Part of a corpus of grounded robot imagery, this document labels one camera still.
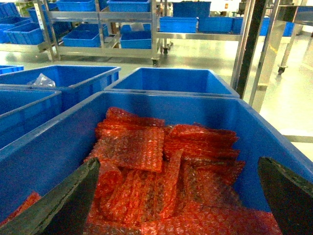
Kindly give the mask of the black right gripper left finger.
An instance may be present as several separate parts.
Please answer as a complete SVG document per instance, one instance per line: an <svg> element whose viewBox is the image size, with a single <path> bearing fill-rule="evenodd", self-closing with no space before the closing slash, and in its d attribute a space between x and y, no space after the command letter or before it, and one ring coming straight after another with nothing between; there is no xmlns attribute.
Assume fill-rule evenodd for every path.
<svg viewBox="0 0 313 235"><path fill-rule="evenodd" d="M100 162L89 159L31 207L3 225L2 235L81 235L97 186Z"/></svg>

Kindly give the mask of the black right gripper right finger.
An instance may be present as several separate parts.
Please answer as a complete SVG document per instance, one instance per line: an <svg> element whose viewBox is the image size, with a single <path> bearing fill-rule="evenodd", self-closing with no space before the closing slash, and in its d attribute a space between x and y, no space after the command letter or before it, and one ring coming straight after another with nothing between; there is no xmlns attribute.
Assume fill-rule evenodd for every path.
<svg viewBox="0 0 313 235"><path fill-rule="evenodd" d="M258 174L270 210L284 235L313 233L313 184L269 157L258 161Z"/></svg>

